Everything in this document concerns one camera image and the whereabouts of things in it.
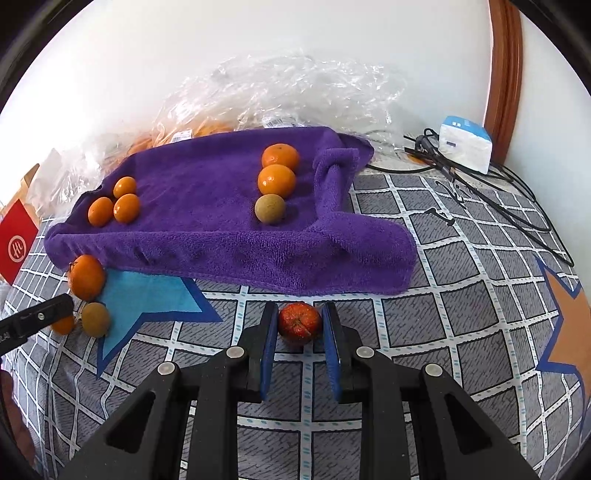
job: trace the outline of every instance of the orange star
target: orange star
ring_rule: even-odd
[[[581,283],[570,289],[540,259],[538,264],[556,308],[558,321],[536,367],[541,372],[575,374],[583,391],[583,405],[591,394],[591,309]]]

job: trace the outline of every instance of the plastic bag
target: plastic bag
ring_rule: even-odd
[[[67,216],[80,195],[97,188],[127,156],[152,145],[150,134],[105,134],[71,150],[52,150],[33,177],[26,202],[39,218]]]
[[[187,79],[165,102],[151,132],[107,134],[53,150],[33,178],[27,203],[39,218],[64,218],[82,193],[129,155],[147,148],[248,128],[324,125],[366,137],[377,152],[401,145],[397,100],[405,82],[392,69],[302,54],[232,59]]]
[[[248,128],[324,125],[401,145],[397,100],[405,82],[394,70],[304,55],[232,59],[187,79],[164,103],[154,146]]]

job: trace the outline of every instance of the blue star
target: blue star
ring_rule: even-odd
[[[111,328],[99,339],[97,377],[144,322],[222,321],[189,278],[107,269],[107,282],[97,300],[111,314]]]

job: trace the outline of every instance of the bed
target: bed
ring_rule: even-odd
[[[526,198],[481,190],[536,225],[544,221]],[[222,323],[146,323],[96,378],[97,346],[78,325],[67,337],[50,329],[17,351],[14,397],[25,413],[37,462],[55,478],[101,422],[160,362],[181,367],[235,345],[258,322],[265,301],[280,307],[302,300],[333,301],[344,325],[365,345],[396,363],[420,368],[438,363],[478,402],[543,479],[556,478],[591,429],[583,422],[583,391],[576,375],[540,363],[560,320],[540,262],[564,288],[576,273],[474,195],[443,177],[364,171],[355,178],[345,210],[405,225],[420,261],[410,288],[393,297],[370,293],[293,297],[246,285],[196,280]],[[51,219],[9,292],[4,316],[68,292],[64,272],[43,249]],[[551,248],[553,233],[537,233]],[[76,300],[76,310],[82,303]],[[418,474],[411,417],[405,421],[413,475]],[[186,476],[189,420],[181,478]],[[356,479],[361,408],[332,400],[322,341],[303,348],[278,342],[271,390],[262,405],[241,404],[238,464],[242,478]]]

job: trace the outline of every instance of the barcode label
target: barcode label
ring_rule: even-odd
[[[183,140],[191,140],[193,138],[193,131],[192,130],[183,130],[182,132],[176,132],[170,143],[181,142]]]
[[[292,118],[272,118],[272,119],[265,119],[264,118],[262,120],[262,125],[265,128],[303,127],[303,125],[299,125]]]

